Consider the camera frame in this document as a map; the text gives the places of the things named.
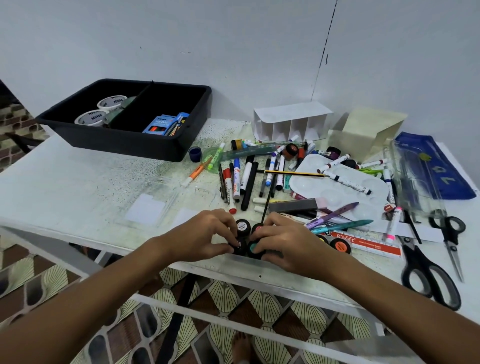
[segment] scissors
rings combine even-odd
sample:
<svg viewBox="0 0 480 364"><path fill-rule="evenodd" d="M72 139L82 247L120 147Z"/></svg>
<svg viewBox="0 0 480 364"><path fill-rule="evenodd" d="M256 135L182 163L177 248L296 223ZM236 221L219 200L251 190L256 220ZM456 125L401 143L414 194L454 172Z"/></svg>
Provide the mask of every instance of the scissors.
<svg viewBox="0 0 480 364"><path fill-rule="evenodd" d="M439 219L440 225L437 224L435 219ZM465 223L456 218L455 216L446 216L444 210L434 210L431 212L430 217L428 218L430 226L436 229L442 229L442 234L444 235L444 243L447 247L448 255L452 260L453 267L455 268L456 274L460 279L460 282L463 282L463 273L462 267L460 266L460 259L458 257L458 235L465 231Z"/></svg>
<svg viewBox="0 0 480 364"><path fill-rule="evenodd" d="M457 311L462 305L462 300L460 298L460 293L453 282L452 278L448 275L445 270L438 264L430 261L410 239L402 241L403 253L405 254L405 259L407 260L407 265L402 272L402 284L416 291L427 298L432 298L439 304L450 308L453 311ZM415 272L420 278L420 281L423 285L423 290L417 291L410 283L410 276L412 272ZM432 274L435 272L440 276L445 286L447 287L448 294L450 295L449 302L446 302L440 286L438 285L435 276Z"/></svg>

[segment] paint palette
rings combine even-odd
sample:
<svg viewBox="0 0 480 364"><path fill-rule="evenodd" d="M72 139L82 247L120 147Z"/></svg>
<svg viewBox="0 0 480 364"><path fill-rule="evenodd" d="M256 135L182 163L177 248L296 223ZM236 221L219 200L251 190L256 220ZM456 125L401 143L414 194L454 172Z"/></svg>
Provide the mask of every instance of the paint palette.
<svg viewBox="0 0 480 364"><path fill-rule="evenodd" d="M309 154L300 164L297 172L317 173L318 168L329 162L331 160L324 156ZM326 198L328 209L332 211L352 202L360 202L356 208L342 214L351 220L380 220L382 218L388 196L388 187L385 182L343 164L333 166L329 171L350 182L369 188L372 193L366 195L328 177L292 176L290 178L290 188L306 198Z"/></svg>

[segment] white cardboard holder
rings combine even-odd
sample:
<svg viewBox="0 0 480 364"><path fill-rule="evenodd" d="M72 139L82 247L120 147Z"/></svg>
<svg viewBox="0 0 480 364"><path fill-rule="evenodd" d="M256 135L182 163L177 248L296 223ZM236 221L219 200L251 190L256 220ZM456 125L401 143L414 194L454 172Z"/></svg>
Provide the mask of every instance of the white cardboard holder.
<svg viewBox="0 0 480 364"><path fill-rule="evenodd" d="M317 140L330 113L317 101L253 109L253 135L257 140Z"/></svg>

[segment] cardboard piece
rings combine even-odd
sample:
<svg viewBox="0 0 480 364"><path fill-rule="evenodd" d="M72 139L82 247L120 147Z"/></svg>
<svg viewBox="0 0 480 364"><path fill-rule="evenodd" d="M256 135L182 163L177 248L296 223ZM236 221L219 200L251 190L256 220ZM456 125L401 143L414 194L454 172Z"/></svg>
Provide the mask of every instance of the cardboard piece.
<svg viewBox="0 0 480 364"><path fill-rule="evenodd" d="M381 152L387 139L394 139L407 114L371 108L354 109L343 130L333 131L329 145L349 153L358 163Z"/></svg>
<svg viewBox="0 0 480 364"><path fill-rule="evenodd" d="M317 140L327 114L332 111L317 101L253 110L253 135L257 140Z"/></svg>

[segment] blue pencil pouch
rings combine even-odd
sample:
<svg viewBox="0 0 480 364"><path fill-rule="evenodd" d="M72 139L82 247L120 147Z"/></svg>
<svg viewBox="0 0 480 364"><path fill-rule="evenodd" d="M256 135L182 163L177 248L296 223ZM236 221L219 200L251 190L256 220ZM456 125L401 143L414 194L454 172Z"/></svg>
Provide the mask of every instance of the blue pencil pouch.
<svg viewBox="0 0 480 364"><path fill-rule="evenodd" d="M418 148L423 152L424 155L421 157L426 163L410 163L410 166L421 165L421 168L430 170L433 183L436 184L441 199L469 200L476 196L467 181L458 173L430 135L401 132L395 140L410 147ZM415 171L415 169L412 171L417 176L428 175L427 171ZM431 186L432 182L428 181L428 183L430 184L430 191L434 191L433 186Z"/></svg>

